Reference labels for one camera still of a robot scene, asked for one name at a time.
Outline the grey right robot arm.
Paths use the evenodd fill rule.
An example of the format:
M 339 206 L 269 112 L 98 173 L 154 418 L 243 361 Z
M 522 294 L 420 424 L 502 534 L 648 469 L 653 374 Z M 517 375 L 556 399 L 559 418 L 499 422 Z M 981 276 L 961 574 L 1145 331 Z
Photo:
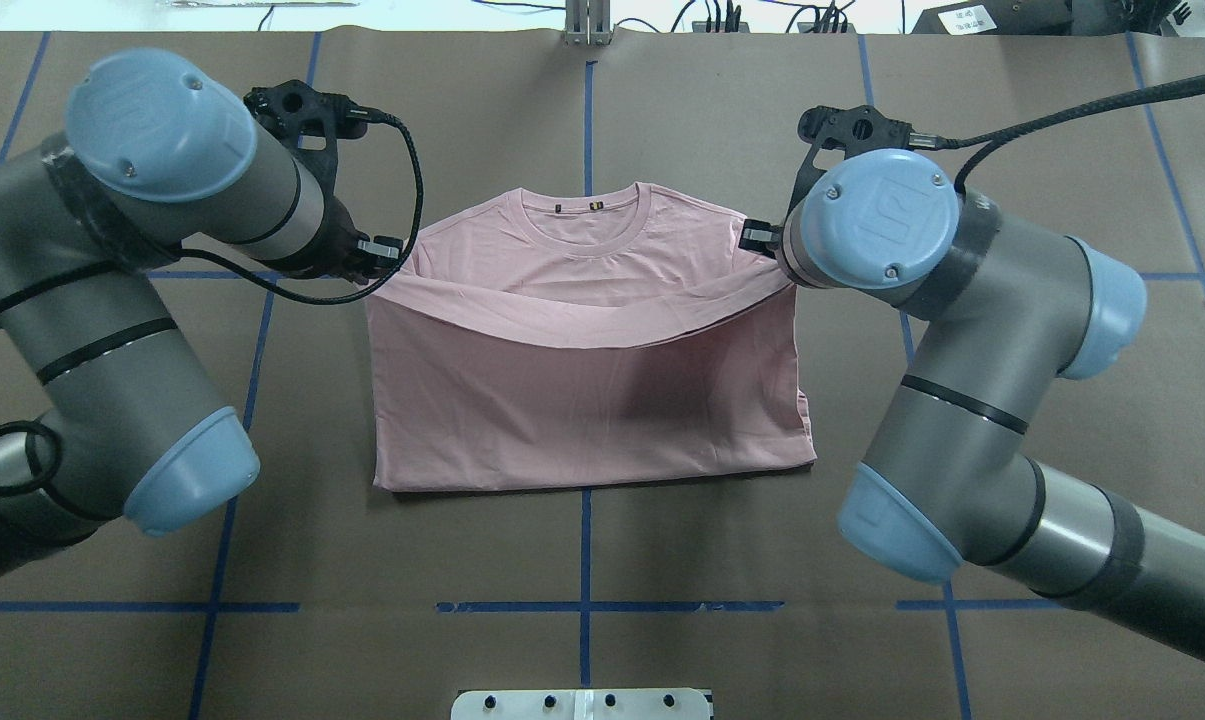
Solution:
M 1082 240 L 950 181 L 942 141 L 863 105 L 804 111 L 784 223 L 740 246 L 799 287 L 927 323 L 837 527 L 904 577 L 972 563 L 1205 662 L 1205 536 L 1023 455 L 1050 384 L 1095 377 L 1140 331 L 1145 283 Z

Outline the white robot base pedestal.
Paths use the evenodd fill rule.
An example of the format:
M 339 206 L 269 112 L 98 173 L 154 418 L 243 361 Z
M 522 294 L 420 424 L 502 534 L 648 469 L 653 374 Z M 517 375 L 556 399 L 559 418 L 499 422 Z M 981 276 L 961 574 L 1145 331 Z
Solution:
M 562 687 L 465 691 L 451 719 L 715 719 L 710 691 L 696 687 Z

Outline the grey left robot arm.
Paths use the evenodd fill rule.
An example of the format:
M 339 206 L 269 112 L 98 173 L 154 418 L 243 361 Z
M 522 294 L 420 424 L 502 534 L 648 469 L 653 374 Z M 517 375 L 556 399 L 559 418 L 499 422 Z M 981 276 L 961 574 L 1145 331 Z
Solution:
M 413 250 L 369 236 L 334 195 L 337 141 L 405 123 L 296 79 L 237 98 L 190 60 L 133 47 L 75 85 L 61 132 L 0 164 L 0 331 L 52 406 L 0 424 L 0 578 L 125 518 L 148 536 L 217 509 L 259 476 L 151 270 L 196 258 L 302 302 L 204 234 L 292 279 L 377 291 Z

